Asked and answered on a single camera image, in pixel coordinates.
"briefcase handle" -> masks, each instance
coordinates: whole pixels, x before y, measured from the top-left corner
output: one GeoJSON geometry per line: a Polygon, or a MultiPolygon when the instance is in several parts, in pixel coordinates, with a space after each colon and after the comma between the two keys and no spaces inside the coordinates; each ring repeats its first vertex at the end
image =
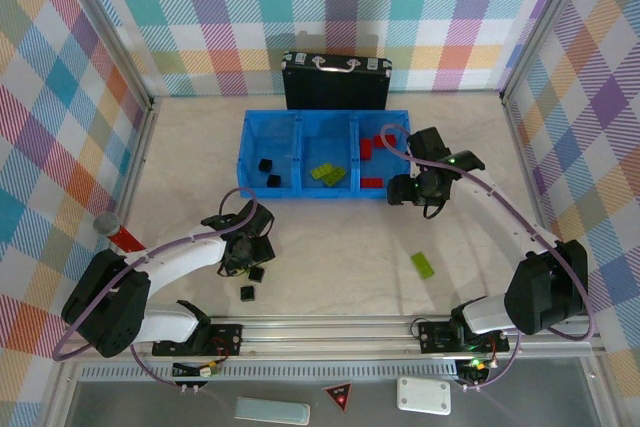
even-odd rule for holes
{"type": "Polygon", "coordinates": [[[347,65],[350,66],[348,69],[343,69],[340,67],[322,67],[320,64],[324,64],[326,60],[319,55],[316,55],[313,59],[311,59],[311,62],[316,64],[316,67],[318,68],[318,70],[322,70],[323,72],[338,72],[341,74],[349,74],[353,72],[357,66],[360,65],[360,62],[358,62],[358,59],[349,59],[347,60],[347,65]]]}

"vent grille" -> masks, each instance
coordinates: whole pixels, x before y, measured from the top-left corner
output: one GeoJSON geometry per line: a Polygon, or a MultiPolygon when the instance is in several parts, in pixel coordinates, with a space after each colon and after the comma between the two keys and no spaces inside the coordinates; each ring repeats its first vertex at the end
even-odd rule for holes
{"type": "MultiPolygon", "coordinates": [[[[170,362],[151,362],[149,367],[160,377],[171,377],[170,362]]],[[[205,380],[384,380],[403,375],[451,378],[457,375],[454,361],[402,360],[361,362],[275,362],[228,361],[220,374],[205,380]]],[[[134,362],[105,362],[86,365],[81,381],[152,380],[134,362]]]]}

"blue plastic bin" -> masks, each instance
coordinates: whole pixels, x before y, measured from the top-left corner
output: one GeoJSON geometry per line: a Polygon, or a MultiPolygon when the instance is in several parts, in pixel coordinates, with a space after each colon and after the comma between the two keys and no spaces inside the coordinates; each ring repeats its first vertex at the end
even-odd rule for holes
{"type": "MultiPolygon", "coordinates": [[[[388,123],[410,130],[405,110],[247,111],[238,156],[238,185],[252,188],[260,198],[384,199],[389,179],[408,174],[409,162],[384,148],[374,148],[372,159],[361,161],[360,139],[373,140],[388,123]],[[270,174],[281,177],[280,187],[267,187],[269,173],[258,170],[261,159],[273,161],[270,174]],[[327,162],[346,171],[333,187],[311,176],[313,169],[327,162]],[[381,177],[385,187],[361,189],[361,177],[381,177]]],[[[406,151],[406,139],[400,132],[389,130],[387,134],[396,135],[398,149],[406,151]]]]}

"black briefcase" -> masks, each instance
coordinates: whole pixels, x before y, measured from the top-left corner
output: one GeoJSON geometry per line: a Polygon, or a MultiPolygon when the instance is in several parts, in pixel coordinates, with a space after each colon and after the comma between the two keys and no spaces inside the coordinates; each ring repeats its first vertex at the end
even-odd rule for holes
{"type": "Polygon", "coordinates": [[[375,57],[285,52],[287,109],[384,110],[391,69],[375,57]]]}

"green lego brick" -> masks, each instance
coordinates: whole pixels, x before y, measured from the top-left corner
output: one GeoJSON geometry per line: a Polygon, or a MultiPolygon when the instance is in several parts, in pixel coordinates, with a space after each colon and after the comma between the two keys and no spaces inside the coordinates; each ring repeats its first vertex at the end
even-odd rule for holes
{"type": "Polygon", "coordinates": [[[413,265],[418,271],[418,274],[420,274],[421,278],[428,279],[429,277],[432,277],[433,274],[435,274],[435,272],[431,268],[431,264],[422,252],[413,254],[411,256],[411,262],[413,262],[413,265]]]}
{"type": "Polygon", "coordinates": [[[344,179],[346,175],[347,175],[346,170],[344,170],[342,167],[336,167],[330,173],[325,175],[322,178],[322,180],[324,181],[325,184],[327,184],[327,187],[333,187],[342,179],[344,179]]]}
{"type": "Polygon", "coordinates": [[[311,171],[311,177],[313,180],[320,180],[327,174],[330,174],[333,171],[333,165],[326,163],[322,164],[320,167],[316,167],[311,171]]]}

